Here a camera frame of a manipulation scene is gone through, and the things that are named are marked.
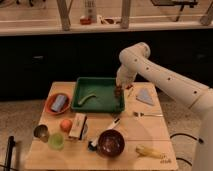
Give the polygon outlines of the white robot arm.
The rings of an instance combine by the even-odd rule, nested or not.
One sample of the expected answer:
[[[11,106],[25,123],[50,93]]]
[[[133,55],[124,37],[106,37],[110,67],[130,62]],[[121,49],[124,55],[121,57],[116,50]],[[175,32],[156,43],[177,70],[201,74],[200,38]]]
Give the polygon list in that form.
[[[150,48],[140,42],[119,53],[121,66],[116,85],[126,89],[139,74],[170,98],[201,118],[192,171],[213,171],[213,88],[194,81],[149,60]]]

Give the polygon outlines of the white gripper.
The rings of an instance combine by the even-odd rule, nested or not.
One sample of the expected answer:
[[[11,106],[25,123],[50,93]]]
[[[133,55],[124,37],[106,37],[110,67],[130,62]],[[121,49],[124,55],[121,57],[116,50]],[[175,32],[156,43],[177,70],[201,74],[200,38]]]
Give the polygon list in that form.
[[[122,90],[130,89],[132,87],[133,79],[131,77],[117,76],[116,86]]]

